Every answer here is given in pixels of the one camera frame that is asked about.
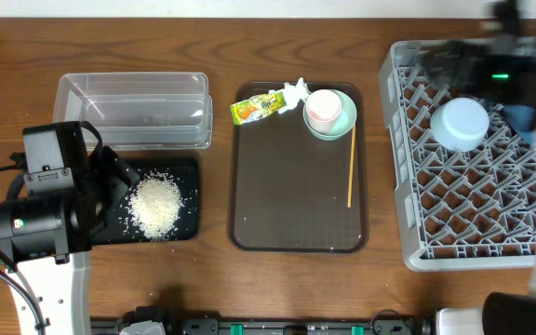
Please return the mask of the pink cup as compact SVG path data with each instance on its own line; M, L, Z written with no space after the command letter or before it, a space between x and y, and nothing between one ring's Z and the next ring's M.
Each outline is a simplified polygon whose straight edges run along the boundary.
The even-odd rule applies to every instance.
M332 90L319 89L313 92L305 103L310 127L326 134L334 127L342 110L342 101Z

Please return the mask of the pile of rice grains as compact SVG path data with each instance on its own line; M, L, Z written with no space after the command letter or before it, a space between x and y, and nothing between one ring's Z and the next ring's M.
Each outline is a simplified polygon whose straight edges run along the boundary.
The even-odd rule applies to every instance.
M175 178L157 169L146 172L127 196L124 232L134 228L152 241L168 240L179 230L177 221L184 207Z

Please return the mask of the wooden chopstick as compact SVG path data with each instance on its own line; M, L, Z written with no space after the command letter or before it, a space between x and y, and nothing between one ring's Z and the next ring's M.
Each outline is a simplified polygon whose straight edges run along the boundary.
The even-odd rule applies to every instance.
M354 166L355 166L355 136L356 125L353 125L350 147L350 161L349 161L349 175L348 175L348 188L347 188L347 208L352 207L353 197L353 179L354 179Z

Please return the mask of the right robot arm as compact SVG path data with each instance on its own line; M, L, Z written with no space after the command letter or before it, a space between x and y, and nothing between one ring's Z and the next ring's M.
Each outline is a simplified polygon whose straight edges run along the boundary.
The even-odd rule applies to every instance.
M536 151L536 55L517 53L522 26L518 3L498 1L499 24L486 46L450 40L421 58L427 79L467 95L499 103L510 127ZM434 334L536 334L536 259L526 296L492 292L480 307L445 308L435 315Z

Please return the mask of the light blue bowl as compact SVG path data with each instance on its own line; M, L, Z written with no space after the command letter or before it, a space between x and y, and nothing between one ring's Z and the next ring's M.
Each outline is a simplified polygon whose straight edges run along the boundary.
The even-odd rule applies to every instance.
M430 129L435 141L446 149L469 152L483 142L489 124L488 112L479 102L457 98L434 111Z

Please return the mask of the dark blue plate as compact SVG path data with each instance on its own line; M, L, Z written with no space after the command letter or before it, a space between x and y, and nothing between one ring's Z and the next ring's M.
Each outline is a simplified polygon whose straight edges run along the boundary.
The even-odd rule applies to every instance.
M528 144L535 141L536 110L527 105L506 105L505 120L510 127Z

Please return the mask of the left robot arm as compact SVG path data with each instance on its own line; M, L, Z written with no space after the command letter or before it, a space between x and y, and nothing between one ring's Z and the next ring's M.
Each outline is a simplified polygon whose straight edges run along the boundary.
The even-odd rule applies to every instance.
M90 250L109 211L140 179L107 146L28 145L0 204L0 261L16 292L24 334L88 334Z

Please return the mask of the light green saucer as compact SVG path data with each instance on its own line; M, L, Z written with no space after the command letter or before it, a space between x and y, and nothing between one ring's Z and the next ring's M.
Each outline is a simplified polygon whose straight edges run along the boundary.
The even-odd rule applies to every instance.
M334 141L341 138L343 135L352 130L353 125L355 124L357 119L357 108L355 102L351 99L351 97L337 89L329 90L332 90L334 93L336 93L342 101L341 113L331 131L326 134L314 131L308 123L305 106L303 109L303 119L306 123L306 126L309 128L312 134L314 134L316 137L323 141Z

